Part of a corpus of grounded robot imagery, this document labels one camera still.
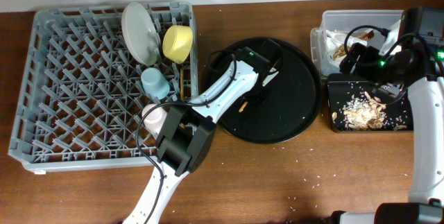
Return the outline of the white paper napkins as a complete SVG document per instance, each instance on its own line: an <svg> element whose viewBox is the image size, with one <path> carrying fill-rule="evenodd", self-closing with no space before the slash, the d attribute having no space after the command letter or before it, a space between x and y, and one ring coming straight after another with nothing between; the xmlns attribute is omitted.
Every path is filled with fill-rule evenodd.
<svg viewBox="0 0 444 224"><path fill-rule="evenodd" d="M326 30L325 35L325 45L328 53L327 60L331 65L339 68L339 65L345 57L345 48L343 44L346 34L338 31Z"/></svg>

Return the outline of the yellow bowl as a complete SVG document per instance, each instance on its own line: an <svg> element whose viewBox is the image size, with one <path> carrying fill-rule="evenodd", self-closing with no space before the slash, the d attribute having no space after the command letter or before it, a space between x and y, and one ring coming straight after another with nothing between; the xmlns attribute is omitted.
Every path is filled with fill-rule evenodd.
<svg viewBox="0 0 444 224"><path fill-rule="evenodd" d="M193 31L189 26L171 26L164 35L162 51L166 58L182 64L191 52Z"/></svg>

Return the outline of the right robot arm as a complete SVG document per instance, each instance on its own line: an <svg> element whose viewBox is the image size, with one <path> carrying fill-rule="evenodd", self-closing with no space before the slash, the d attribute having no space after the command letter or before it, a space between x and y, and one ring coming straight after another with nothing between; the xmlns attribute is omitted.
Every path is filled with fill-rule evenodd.
<svg viewBox="0 0 444 224"><path fill-rule="evenodd" d="M413 114L413 181L405 203L374 213L335 211L326 223L443 222L443 9L403 11L390 49L353 44L339 70L373 83L402 85Z"/></svg>

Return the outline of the grey round plate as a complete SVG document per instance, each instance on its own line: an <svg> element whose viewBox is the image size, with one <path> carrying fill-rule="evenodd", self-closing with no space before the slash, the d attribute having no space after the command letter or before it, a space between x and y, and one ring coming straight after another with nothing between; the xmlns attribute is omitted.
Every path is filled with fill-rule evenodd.
<svg viewBox="0 0 444 224"><path fill-rule="evenodd" d="M125 45L131 56L146 66L155 64L155 50L159 46L157 31L145 7L137 2L129 3L124 8L121 27Z"/></svg>

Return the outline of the brown food scraps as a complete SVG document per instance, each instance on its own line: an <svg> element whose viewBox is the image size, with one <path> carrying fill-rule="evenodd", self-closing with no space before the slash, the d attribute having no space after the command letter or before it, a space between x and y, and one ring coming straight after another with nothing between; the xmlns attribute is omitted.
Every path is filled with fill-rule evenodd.
<svg viewBox="0 0 444 224"><path fill-rule="evenodd" d="M330 107L330 119L337 131L397 131L412 128L412 116L406 99L386 103L367 91L347 93L345 102L337 100Z"/></svg>

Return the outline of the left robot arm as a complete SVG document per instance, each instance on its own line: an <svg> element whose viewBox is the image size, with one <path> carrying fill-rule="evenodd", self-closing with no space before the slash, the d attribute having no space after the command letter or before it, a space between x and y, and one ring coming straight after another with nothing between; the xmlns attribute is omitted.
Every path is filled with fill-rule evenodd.
<svg viewBox="0 0 444 224"><path fill-rule="evenodd" d="M219 119L242 97L253 98L277 75L280 45L271 39L258 50L225 50L230 63L223 75L199 97L152 105L139 122L155 137L156 155L143 156L154 166L148 184L125 223L159 223L162 212L181 181L206 158Z"/></svg>

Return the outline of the pink plastic cup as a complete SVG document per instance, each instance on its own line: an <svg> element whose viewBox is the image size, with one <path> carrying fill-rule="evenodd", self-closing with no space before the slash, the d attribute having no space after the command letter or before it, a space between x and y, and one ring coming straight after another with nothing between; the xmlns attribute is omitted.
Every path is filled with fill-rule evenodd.
<svg viewBox="0 0 444 224"><path fill-rule="evenodd" d="M167 117L167 112L163 107L157 107L144 119L145 129L156 138L163 126L163 123Z"/></svg>

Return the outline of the blue plastic cup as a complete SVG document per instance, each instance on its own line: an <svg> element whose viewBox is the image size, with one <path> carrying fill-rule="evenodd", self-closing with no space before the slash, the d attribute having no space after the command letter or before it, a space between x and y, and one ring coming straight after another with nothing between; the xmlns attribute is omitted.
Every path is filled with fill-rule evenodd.
<svg viewBox="0 0 444 224"><path fill-rule="evenodd" d="M161 100L166 98L169 93L170 86L157 68L150 67L145 69L141 74L141 82L145 94L151 99L157 98Z"/></svg>

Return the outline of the wooden chopstick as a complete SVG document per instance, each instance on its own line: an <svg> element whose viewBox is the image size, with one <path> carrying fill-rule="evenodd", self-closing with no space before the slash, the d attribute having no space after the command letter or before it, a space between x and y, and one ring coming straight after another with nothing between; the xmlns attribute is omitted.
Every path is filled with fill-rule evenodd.
<svg viewBox="0 0 444 224"><path fill-rule="evenodd" d="M266 96L266 92L264 92L265 86L267 86L279 74L279 71L277 68L275 68L275 65L276 64L270 68L263 79L258 79L260 86L256 85L254 87L253 94L249 93L248 97L243 98L243 104L239 108L238 112L243 112L249 104L257 105L264 100L264 97Z"/></svg>
<svg viewBox="0 0 444 224"><path fill-rule="evenodd" d="M184 93L184 69L183 67L180 68L180 100L181 102L184 102L185 99L185 93ZM185 125L183 123L180 124L182 128L185 129Z"/></svg>

